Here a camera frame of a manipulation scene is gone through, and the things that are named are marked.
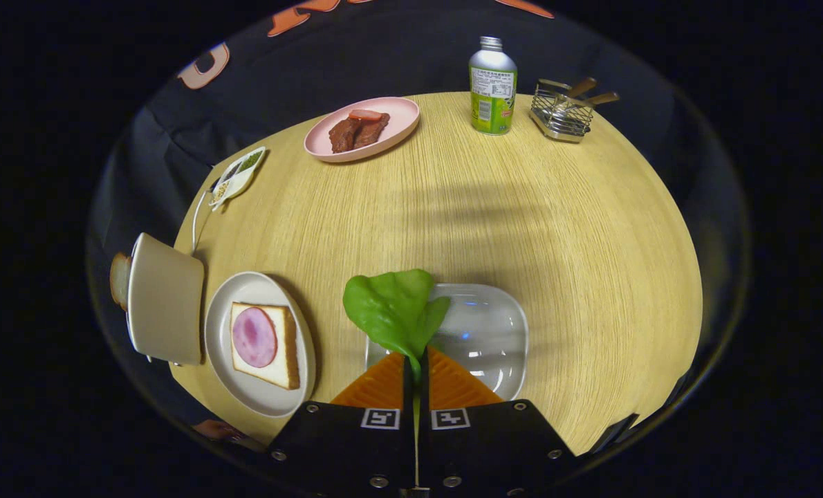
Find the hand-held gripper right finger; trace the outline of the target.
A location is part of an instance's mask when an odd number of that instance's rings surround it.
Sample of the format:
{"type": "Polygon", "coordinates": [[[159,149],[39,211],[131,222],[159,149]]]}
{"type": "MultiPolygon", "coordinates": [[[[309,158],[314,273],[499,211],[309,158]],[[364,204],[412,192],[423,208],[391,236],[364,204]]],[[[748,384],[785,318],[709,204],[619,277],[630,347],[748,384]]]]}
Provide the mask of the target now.
{"type": "Polygon", "coordinates": [[[583,467],[531,400],[500,399],[437,349],[420,388],[418,485],[431,496],[535,496],[583,467]]]}

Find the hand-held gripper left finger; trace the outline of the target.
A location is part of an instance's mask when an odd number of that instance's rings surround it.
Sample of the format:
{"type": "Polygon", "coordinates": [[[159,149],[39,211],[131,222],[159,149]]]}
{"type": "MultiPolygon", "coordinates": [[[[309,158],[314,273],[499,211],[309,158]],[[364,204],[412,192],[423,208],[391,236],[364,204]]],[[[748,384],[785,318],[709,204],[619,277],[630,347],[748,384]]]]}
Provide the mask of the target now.
{"type": "Polygon", "coordinates": [[[266,450],[265,471],[295,495],[407,495],[416,479],[414,379],[387,354],[365,376],[386,378],[394,402],[301,404],[266,450]]]}

